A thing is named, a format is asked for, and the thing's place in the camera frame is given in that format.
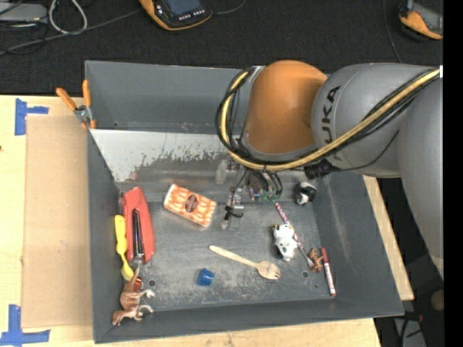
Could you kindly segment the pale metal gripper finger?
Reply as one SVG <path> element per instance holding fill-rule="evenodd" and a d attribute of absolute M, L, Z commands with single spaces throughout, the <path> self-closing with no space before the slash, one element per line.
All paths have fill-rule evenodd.
<path fill-rule="evenodd" d="M 244 215 L 244 205 L 229 203 L 225 205 L 224 216 L 221 221 L 222 230 L 237 230 Z"/>
<path fill-rule="evenodd" d="M 222 185 L 235 172 L 235 164 L 230 160 L 222 160 L 216 169 L 216 184 Z"/>

